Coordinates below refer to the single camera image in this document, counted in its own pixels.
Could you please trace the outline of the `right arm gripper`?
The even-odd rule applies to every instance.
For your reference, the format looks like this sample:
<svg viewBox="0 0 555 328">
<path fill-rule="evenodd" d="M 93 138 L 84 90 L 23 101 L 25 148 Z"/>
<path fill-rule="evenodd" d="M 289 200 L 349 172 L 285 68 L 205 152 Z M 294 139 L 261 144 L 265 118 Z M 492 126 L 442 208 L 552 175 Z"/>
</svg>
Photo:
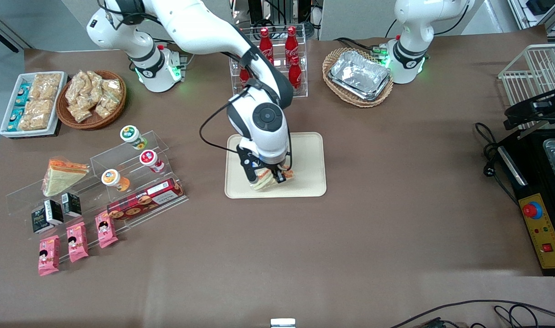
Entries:
<svg viewBox="0 0 555 328">
<path fill-rule="evenodd" d="M 250 149 L 242 148 L 239 145 L 236 147 L 236 151 L 239 156 L 240 165 L 250 185 L 254 185 L 258 181 L 255 169 L 257 160 L 259 160 L 261 166 L 271 169 L 273 178 L 277 184 L 286 181 L 285 173 L 290 170 L 290 159 L 288 159 L 290 154 L 283 154 L 275 158 L 263 158 L 263 156 L 257 158 Z"/>
</svg>

